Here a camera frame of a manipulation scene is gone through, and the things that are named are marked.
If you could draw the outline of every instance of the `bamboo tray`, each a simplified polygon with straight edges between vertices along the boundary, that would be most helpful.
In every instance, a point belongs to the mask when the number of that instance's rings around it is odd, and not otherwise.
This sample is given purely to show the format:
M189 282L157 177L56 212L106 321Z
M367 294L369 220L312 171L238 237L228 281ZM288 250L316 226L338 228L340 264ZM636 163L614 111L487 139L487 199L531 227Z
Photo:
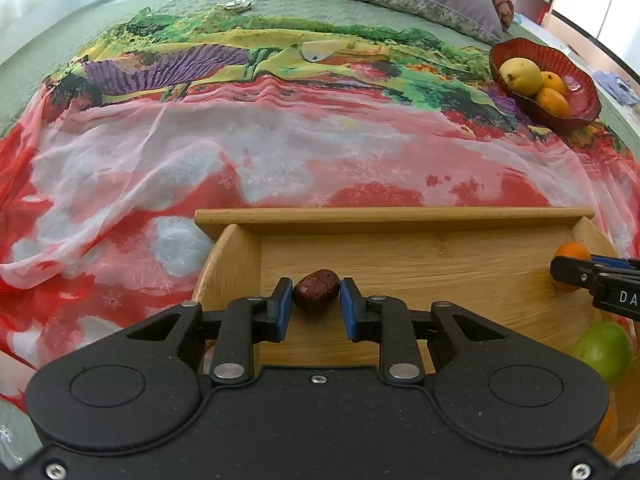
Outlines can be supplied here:
M580 208L198 210L196 224L216 245L193 299L205 310L225 308L235 298L269 295L281 276L295 283L326 268L353 277L364 296L395 296L423 310L452 301L567 352L590 324L610 319L586 291L556 291L548 273L556 249L571 240L617 256L592 217ZM294 308L286 340L261 343L259 354L261 364L376 364L378 346L348 341L335 301L322 317ZM616 422L595 443L612 460L640 431L639 362L610 393Z

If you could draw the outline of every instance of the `fruit bowl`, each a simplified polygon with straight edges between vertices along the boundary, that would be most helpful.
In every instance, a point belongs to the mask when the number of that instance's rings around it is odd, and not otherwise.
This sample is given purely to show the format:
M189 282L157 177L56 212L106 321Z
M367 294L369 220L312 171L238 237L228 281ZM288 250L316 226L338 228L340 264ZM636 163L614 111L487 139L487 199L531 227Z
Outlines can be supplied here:
M554 72L562 78L568 89L566 100L569 103L570 117L562 118L553 115L533 99L517 94L507 86L498 70L505 61L513 57L530 59L543 72ZM508 97L516 101L520 110L534 122L546 126L557 134L568 134L588 126L596 120L602 110L598 91L591 77L559 50L538 45L524 38L516 38L495 45L491 49L489 63L494 81Z

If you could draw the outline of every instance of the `bed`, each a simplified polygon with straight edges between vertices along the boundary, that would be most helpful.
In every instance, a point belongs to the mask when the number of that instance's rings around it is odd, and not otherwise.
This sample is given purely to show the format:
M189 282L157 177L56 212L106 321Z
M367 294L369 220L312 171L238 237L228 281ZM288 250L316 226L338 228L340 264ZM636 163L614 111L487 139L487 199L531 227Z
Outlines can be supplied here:
M559 137L450 28L350 0L228 1L108 28L0 141L16 406L33 370L191 297L212 247L196 208L586 206L640 255L640 168L610 111Z

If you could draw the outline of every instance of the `green lime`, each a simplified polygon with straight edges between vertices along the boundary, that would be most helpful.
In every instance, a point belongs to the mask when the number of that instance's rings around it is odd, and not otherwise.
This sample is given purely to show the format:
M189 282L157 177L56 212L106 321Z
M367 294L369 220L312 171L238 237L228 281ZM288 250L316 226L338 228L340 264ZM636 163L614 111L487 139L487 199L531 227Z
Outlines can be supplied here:
M605 381L614 381L634 356L631 339L617 323L598 323L578 339L571 355L597 371Z

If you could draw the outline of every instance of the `metal rivet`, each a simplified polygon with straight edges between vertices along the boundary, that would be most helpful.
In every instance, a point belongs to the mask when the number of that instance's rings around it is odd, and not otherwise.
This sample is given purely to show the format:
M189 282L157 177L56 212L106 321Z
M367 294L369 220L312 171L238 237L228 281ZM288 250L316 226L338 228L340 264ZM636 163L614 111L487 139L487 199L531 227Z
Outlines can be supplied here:
M213 374L220 379L237 379L244 374L244 367L238 363L222 363L213 368Z
M66 469L60 464L49 464L44 469L44 472L51 480L64 480L66 478Z
M396 379L415 379L420 375L420 368L410 363L398 363L389 367L389 375Z
M591 476L591 466L589 464L578 464L571 471L571 480L587 480Z

